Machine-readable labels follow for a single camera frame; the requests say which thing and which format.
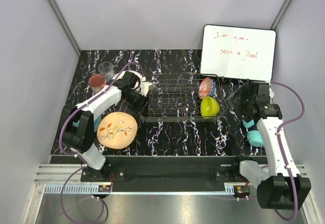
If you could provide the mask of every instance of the red handwriting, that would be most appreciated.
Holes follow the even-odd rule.
[[[237,42],[237,40],[245,40],[245,37],[237,37],[237,36],[234,36],[234,39],[235,39],[235,42]]]
[[[233,55],[233,50],[220,50],[220,54],[228,54],[228,55]]]
[[[214,37],[214,39],[217,39],[217,38],[227,38],[228,39],[228,34],[224,34],[224,33],[220,33],[220,32],[216,32],[216,36]],[[237,42],[237,40],[240,40],[240,41],[248,41],[249,38],[248,37],[239,37],[239,36],[234,36],[234,43]]]
[[[228,35],[227,35],[227,34],[222,34],[222,35],[220,35],[219,32],[217,32],[217,36],[214,37],[214,38],[216,39],[216,38],[219,38],[219,37],[227,38],[227,39],[228,39]]]
[[[220,49],[220,55],[241,55],[241,53],[239,51],[233,51],[233,49],[231,50],[226,50],[226,49]],[[246,53],[245,53],[245,58],[242,59],[242,60],[246,60],[247,58],[253,58],[253,59],[257,59],[257,55],[258,55],[258,52],[254,53],[254,52],[251,52],[250,50],[247,50]]]
[[[257,54],[258,54],[258,52],[256,52],[256,54],[251,54],[251,51],[247,50],[246,51],[246,56],[245,56],[245,58],[243,60],[246,60],[246,58],[248,58],[248,57],[257,59]]]

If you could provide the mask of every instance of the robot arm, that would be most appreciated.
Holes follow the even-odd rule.
[[[280,137],[283,152],[288,160],[285,164],[277,138],[277,129],[283,123],[282,113],[276,104],[271,104],[270,86],[268,83],[250,82],[238,92],[240,102],[237,104],[243,112],[246,122],[253,121],[255,129],[261,134],[269,165],[269,173],[264,171],[257,162],[241,161],[240,175],[257,189],[257,200],[264,209],[294,209],[293,189],[287,168],[291,169],[295,180],[298,208],[305,201],[311,184],[309,178],[302,178],[297,169],[283,130]]]
[[[152,87],[150,82],[145,81],[146,78],[139,73],[125,71],[121,73],[109,90],[107,90],[108,85],[106,85],[101,92],[76,106],[65,105],[59,122],[57,138],[67,118],[77,108],[86,105],[69,122],[63,133],[62,142],[63,145],[80,154],[91,168],[101,170],[106,159],[93,143],[96,137],[94,121],[109,107],[121,100],[124,100],[134,113],[142,114],[149,100],[147,93]]]

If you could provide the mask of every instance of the table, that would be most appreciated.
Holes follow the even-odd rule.
[[[77,104],[92,96],[89,78],[98,72],[100,63],[109,61],[117,73],[129,61],[138,62],[145,74],[196,73],[200,70],[201,50],[84,50],[76,67],[67,103]],[[226,79],[221,91],[226,98],[244,81]],[[216,122],[141,122],[134,142],[121,150],[108,149],[95,141],[103,155],[158,155],[158,156],[233,156],[265,155],[263,148],[252,147],[247,141],[238,111],[224,100],[225,115]],[[121,104],[107,113],[123,109]],[[51,154],[60,155],[57,140]]]

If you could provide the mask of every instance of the wire dish rack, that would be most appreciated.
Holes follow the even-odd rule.
[[[201,115],[199,87],[206,77],[216,83],[213,97],[220,107],[218,114],[212,117]],[[154,89],[148,94],[148,113],[141,116],[145,122],[216,121],[224,113],[220,81],[215,74],[153,74],[147,75],[146,80],[153,83]]]

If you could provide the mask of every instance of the gray wall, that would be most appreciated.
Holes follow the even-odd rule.
[[[77,55],[46,0],[0,0],[0,223],[22,223]]]
[[[304,117],[285,127],[296,163],[305,165],[322,218],[325,220],[325,0],[294,0],[278,29],[273,80],[301,95]],[[274,86],[284,119],[301,107],[290,91]]]
[[[197,49],[207,23],[270,28],[284,0],[56,0],[81,49]]]

